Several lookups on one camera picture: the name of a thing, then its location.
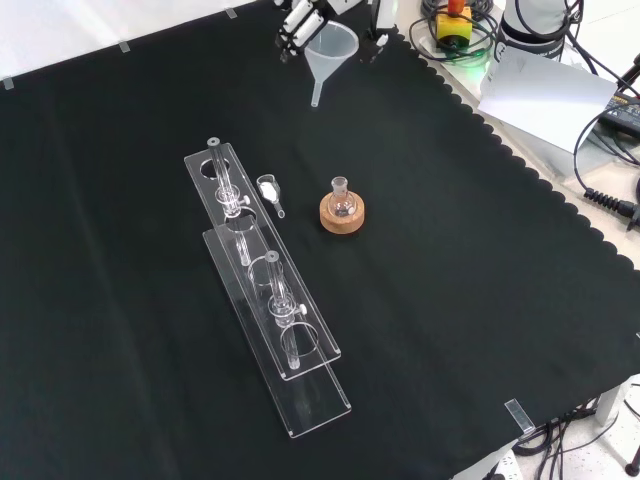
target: acrylic stand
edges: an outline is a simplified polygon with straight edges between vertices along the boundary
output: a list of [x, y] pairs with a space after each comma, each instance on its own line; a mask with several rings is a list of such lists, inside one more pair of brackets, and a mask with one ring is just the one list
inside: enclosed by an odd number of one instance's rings
[[285, 428], [297, 437], [351, 410], [329, 366], [340, 349], [233, 148], [207, 144], [185, 159], [214, 225], [204, 239]]

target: small glass vial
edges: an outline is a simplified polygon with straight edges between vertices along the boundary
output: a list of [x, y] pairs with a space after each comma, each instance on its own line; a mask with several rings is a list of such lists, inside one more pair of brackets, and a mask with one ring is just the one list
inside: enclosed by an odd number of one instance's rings
[[331, 215], [336, 217], [347, 217], [356, 213], [358, 208], [355, 197], [347, 190], [349, 182], [344, 177], [336, 177], [331, 180], [333, 194], [329, 199], [327, 208]]

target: wooden flask stand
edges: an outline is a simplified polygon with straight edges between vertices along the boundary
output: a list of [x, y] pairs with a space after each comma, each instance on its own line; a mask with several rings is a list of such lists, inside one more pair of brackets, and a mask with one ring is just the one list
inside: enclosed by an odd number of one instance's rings
[[353, 215], [336, 217], [329, 213], [329, 209], [327, 207], [329, 205], [329, 199], [333, 193], [327, 194], [320, 202], [320, 223], [322, 223], [322, 226], [331, 233], [336, 233], [338, 235], [353, 233], [364, 223], [364, 202], [357, 193], [349, 193], [353, 195], [357, 202], [356, 212]]

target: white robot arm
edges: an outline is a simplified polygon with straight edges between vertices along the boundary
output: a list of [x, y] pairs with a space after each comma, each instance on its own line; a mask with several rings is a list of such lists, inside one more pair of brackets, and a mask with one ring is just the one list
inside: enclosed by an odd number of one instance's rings
[[[351, 10], [363, 0], [274, 0], [283, 10], [291, 9], [276, 36], [281, 60], [287, 62], [300, 55], [304, 47], [325, 24]], [[362, 59], [372, 62], [389, 39], [388, 31], [395, 25], [399, 0], [374, 0], [371, 28], [362, 38]]]

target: black cloth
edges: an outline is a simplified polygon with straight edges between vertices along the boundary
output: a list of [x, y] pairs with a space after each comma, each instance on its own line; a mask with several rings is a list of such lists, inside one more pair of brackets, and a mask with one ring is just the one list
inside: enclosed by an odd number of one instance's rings
[[[506, 401], [540, 424], [638, 372], [631, 262], [407, 43], [313, 111], [282, 13], [237, 13], [0, 93], [1, 478], [444, 480], [521, 434]], [[201, 238], [183, 158], [214, 135], [276, 175], [343, 352], [353, 412], [296, 440]], [[318, 219], [336, 175], [367, 202], [346, 238]]]

